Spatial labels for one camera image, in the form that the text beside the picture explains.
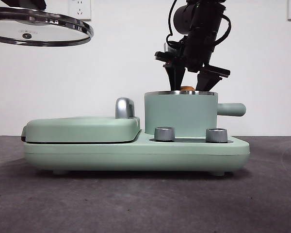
black cable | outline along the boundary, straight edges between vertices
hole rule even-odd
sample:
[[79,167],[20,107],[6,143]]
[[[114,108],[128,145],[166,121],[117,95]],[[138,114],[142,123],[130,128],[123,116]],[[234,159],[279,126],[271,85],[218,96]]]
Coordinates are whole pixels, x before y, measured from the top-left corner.
[[171,28],[171,22],[170,22],[170,19],[171,19],[171,14],[172,14],[172,12],[173,12],[173,9],[174,9],[174,7],[175,7],[176,2],[177,2],[177,0],[174,0],[174,3],[172,4],[172,6],[171,6],[171,8],[170,8],[170,11],[169,11],[169,16],[168,16],[168,26],[169,26],[169,32],[170,32],[170,34],[166,37],[166,43],[167,43],[167,45],[170,46],[170,47],[172,47],[173,49],[177,49],[177,48],[174,48],[174,47],[171,45],[170,41],[168,41],[168,38],[169,38],[170,36],[173,36],[173,31],[172,31],[172,28]]
[[228,22],[228,29],[220,39],[217,39],[216,41],[214,41],[211,44],[206,44],[207,46],[217,46],[218,44],[222,43],[228,37],[229,33],[231,32],[231,29],[232,29],[231,20],[223,14],[221,15],[221,17]]

robotic arm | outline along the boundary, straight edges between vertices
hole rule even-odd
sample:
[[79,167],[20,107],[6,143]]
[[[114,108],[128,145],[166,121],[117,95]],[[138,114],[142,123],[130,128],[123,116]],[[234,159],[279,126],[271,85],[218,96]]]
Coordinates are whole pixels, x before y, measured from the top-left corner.
[[[157,60],[166,62],[163,66],[168,74],[171,90],[180,90],[185,68],[189,72],[198,73],[197,87],[199,91],[210,91],[222,78],[227,78],[230,71],[210,66],[210,58],[215,46],[223,42],[231,31],[231,21],[223,14],[226,9],[221,3],[225,0],[187,0],[187,5],[176,10],[174,26],[185,36],[178,42],[169,41],[173,35],[171,29],[171,13],[177,0],[170,9],[169,30],[164,52],[156,52]],[[221,20],[228,21],[228,30],[216,40]]]

white wall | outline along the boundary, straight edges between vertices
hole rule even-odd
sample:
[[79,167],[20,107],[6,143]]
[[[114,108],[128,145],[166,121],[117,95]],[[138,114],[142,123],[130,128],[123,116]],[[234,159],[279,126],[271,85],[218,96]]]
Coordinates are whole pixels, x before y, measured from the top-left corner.
[[[95,37],[82,46],[0,43],[0,135],[20,135],[36,118],[113,116],[118,97],[134,100],[144,124],[144,93],[169,89],[163,63],[154,61],[154,53],[162,50],[168,34],[171,3],[94,0]],[[178,6],[184,4],[179,0]],[[228,0],[225,5],[233,29],[211,64],[229,68],[231,76],[213,91],[219,92],[220,102],[244,103],[247,114],[220,116],[218,126],[232,135],[291,135],[287,1]],[[195,86],[196,74],[187,73],[184,84]]]

appliance foot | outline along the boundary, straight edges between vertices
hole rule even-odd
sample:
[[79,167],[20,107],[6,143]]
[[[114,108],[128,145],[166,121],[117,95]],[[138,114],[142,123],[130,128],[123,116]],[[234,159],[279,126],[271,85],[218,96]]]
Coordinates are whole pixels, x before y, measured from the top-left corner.
[[68,173],[69,173],[69,171],[65,171],[65,170],[53,170],[54,175],[65,175]]
[[224,176],[225,172],[224,171],[210,171],[209,174],[212,176]]

mint green pot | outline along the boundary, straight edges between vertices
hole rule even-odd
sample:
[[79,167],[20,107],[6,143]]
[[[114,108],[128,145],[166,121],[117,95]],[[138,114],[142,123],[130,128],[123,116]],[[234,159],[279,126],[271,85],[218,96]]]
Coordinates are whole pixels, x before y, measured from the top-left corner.
[[218,93],[204,91],[161,91],[145,94],[145,133],[156,127],[175,128],[176,137],[203,137],[217,128],[217,116],[243,116],[241,103],[218,104]]

